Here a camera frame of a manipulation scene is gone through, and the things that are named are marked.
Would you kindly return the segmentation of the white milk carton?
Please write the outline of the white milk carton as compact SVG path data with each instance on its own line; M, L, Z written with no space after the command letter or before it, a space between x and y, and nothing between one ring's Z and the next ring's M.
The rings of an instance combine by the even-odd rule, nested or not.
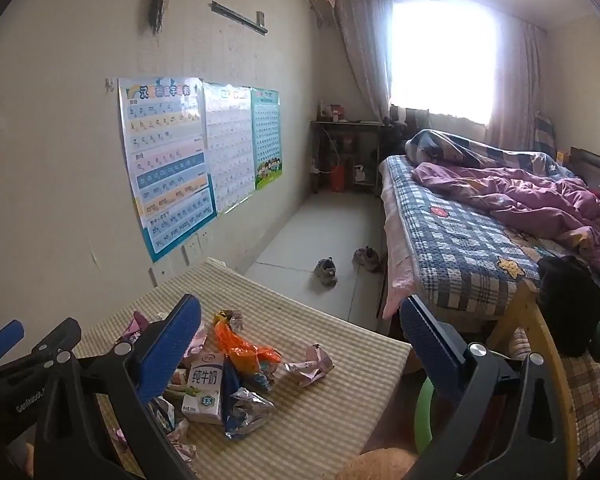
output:
M224 354L201 352L189 367L181 411L190 422L222 424Z

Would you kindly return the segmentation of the orange snack bag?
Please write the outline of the orange snack bag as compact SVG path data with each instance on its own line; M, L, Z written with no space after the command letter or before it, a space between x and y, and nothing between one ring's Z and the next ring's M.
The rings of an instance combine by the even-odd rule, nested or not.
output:
M272 347L257 346L245 339L234 327L242 326L242 316L233 310L222 310L214 316L213 331L220 350L230 359L238 373L246 376L274 372L282 362Z

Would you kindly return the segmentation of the blue silver foil bag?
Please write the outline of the blue silver foil bag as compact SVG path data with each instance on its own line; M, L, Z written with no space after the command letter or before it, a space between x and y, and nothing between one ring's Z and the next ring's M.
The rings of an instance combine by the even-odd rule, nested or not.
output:
M221 414L225 437L242 440L264 426L274 415L275 405L240 383L230 359L223 365Z

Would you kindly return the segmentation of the pink wrapper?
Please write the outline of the pink wrapper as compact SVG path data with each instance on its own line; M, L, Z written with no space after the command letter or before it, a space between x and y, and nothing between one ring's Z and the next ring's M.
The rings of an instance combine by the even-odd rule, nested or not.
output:
M306 348L303 361L284 364L286 372L296 378L298 385L302 388L323 379L334 368L332 358L320 344L311 344Z

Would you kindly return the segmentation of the red bin green rim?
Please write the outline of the red bin green rim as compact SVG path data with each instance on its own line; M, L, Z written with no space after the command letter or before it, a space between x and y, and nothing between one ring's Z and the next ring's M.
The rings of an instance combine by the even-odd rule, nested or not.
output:
M418 454L422 454L432 441L431 403L433 397L434 385L429 378L426 378L419 390L414 414L414 439Z

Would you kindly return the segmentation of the blue plaid bed quilt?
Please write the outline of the blue plaid bed quilt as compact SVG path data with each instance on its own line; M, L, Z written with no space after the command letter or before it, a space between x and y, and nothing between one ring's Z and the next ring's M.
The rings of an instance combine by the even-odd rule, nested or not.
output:
M507 229L412 179L404 156L380 164L391 318L416 294L442 321L466 328L500 318L518 283L539 281L536 263L568 252L552 240Z

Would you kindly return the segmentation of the right dark shoe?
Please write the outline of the right dark shoe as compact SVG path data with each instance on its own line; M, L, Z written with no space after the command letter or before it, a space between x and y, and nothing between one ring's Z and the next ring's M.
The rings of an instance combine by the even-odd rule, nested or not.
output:
M381 268L378 252L370 246L358 248L352 257L352 261L368 272L378 272Z

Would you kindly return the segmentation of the dark shoe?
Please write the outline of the dark shoe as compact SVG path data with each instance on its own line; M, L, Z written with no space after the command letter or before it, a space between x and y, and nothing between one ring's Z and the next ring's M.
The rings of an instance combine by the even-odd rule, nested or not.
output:
M352 261L368 272L378 272L381 268L378 252L370 246L358 248L352 257Z
M325 287L332 287L337 284L337 269L332 257L321 259L313 271L318 281Z

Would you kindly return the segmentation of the left dark shoe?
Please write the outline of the left dark shoe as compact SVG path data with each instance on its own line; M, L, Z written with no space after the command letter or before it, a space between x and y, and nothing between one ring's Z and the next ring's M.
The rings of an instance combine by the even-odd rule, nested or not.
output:
M332 257L321 259L313 271L318 281L325 287L332 287L337 284L337 269Z

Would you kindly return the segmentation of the black clothing pile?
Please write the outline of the black clothing pile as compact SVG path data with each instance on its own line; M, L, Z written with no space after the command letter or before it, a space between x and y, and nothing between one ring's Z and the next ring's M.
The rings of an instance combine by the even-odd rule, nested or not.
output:
M543 257L538 272L536 304L554 344L562 356L580 358L600 322L600 271L565 256Z

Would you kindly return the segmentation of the brown plaid bed cover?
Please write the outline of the brown plaid bed cover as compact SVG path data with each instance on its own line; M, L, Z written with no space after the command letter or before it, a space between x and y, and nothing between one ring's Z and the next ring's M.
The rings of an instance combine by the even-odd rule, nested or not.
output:
M582 474L600 452L600 322L590 345L580 356L562 356L570 390L578 442L578 469Z

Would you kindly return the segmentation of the dark shelf table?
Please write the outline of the dark shelf table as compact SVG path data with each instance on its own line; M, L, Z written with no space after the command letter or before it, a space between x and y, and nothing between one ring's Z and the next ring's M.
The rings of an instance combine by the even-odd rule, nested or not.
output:
M310 130L310 178L314 193L332 192L329 188L329 170L332 165L342 162L346 165L347 177L344 192L380 194L381 144L386 133L386 127L381 122L312 120Z

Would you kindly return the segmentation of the pink sheer curtain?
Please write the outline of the pink sheer curtain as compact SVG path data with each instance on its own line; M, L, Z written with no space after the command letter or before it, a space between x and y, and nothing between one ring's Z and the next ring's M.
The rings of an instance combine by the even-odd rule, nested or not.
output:
M335 0L335 15L350 69L377 119L389 115L390 25L394 0Z

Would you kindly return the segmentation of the white chart wall poster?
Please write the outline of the white chart wall poster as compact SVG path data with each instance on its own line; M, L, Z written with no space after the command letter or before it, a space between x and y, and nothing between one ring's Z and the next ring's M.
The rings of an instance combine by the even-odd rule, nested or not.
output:
M230 210L255 189L251 91L204 83L207 154L216 210Z

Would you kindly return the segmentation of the green number wall poster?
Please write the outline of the green number wall poster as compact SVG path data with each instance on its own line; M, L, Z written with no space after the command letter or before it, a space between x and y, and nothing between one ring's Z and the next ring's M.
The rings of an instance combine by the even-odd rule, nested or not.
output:
M254 180L256 189L260 190L283 172L279 93L276 90L251 89L251 123Z

